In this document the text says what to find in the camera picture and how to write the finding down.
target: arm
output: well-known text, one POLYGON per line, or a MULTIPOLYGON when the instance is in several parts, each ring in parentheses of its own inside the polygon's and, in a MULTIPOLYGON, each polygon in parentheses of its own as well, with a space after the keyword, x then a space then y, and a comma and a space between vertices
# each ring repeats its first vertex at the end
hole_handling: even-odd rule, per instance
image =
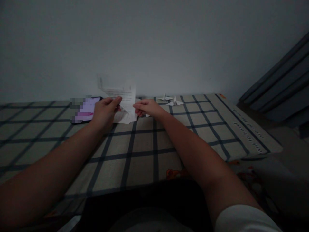
POLYGON ((0 225, 21 227, 44 215, 65 193, 103 134, 122 98, 95 105, 92 121, 59 147, 0 186, 0 225))
POLYGON ((262 210, 239 178, 204 140, 153 100, 139 101, 134 107, 139 116, 147 113, 163 124, 187 171, 204 192, 213 225, 220 212, 232 205, 249 205, 262 210))

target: floor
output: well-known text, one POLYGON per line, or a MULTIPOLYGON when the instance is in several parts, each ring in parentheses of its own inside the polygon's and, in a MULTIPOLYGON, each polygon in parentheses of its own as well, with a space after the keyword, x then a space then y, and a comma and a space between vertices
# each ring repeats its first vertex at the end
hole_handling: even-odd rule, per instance
POLYGON ((238 104, 249 117, 273 135, 283 146, 281 153, 252 162, 265 189, 284 215, 309 221, 309 142, 297 130, 269 121, 262 114, 238 104))

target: white wall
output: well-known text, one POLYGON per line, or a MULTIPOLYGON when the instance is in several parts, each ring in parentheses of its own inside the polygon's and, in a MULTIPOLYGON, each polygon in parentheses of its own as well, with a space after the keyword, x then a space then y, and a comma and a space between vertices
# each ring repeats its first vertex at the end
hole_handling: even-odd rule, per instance
POLYGON ((220 92, 234 103, 309 30, 299 1, 6 0, 0 101, 98 94, 96 75, 137 95, 220 92))

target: hand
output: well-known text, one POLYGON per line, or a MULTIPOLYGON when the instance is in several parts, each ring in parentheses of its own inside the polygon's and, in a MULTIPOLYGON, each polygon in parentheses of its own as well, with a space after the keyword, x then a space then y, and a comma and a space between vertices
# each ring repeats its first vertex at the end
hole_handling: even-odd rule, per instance
POLYGON ((120 102, 122 97, 118 96, 114 100, 110 97, 104 98, 97 102, 94 107, 94 114, 89 123, 94 128, 108 132, 114 121, 114 116, 117 111, 121 111, 120 102))
POLYGON ((158 119, 161 115, 165 114, 166 111, 162 109, 153 99, 143 99, 133 105, 135 108, 135 113, 142 117, 145 114, 153 116, 158 119))

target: plaid bedsheet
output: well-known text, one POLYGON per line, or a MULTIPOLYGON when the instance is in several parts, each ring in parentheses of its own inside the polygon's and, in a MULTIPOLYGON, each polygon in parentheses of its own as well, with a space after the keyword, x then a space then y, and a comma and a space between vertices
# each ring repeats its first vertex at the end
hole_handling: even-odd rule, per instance
MULTIPOLYGON (((157 102, 208 142, 225 161, 262 159, 282 150, 267 132, 219 94, 177 98, 186 104, 172 107, 157 102)), ((86 126, 70 124, 71 115, 68 101, 2 105, 0 183, 86 126)), ((152 117, 141 117, 129 125, 114 125, 87 160, 65 199, 134 188, 182 175, 182 170, 183 164, 162 124, 152 117)))

